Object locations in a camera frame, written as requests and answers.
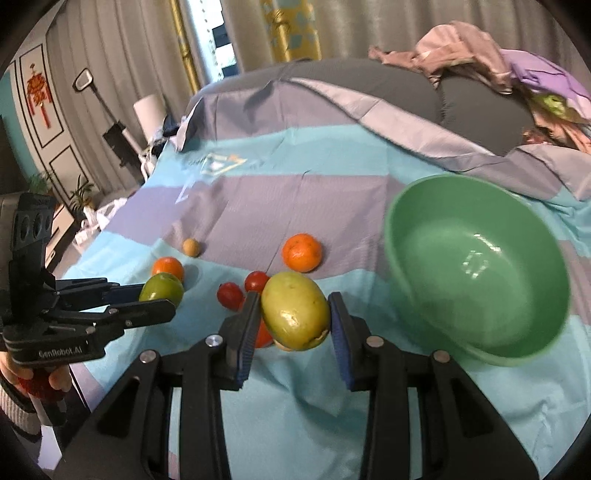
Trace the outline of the left forearm knitted sleeve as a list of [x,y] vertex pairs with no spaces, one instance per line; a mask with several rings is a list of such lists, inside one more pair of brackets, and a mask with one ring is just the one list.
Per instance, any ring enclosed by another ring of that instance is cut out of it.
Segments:
[[1,410],[18,435],[31,442],[41,439],[40,419],[30,397],[4,377],[1,377]]

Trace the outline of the left hand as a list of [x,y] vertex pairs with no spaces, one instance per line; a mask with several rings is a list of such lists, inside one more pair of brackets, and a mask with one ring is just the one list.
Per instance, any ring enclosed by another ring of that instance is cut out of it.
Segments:
[[42,400],[61,399],[72,387],[67,366],[32,370],[17,365],[9,352],[1,353],[1,373],[25,397],[32,394]]

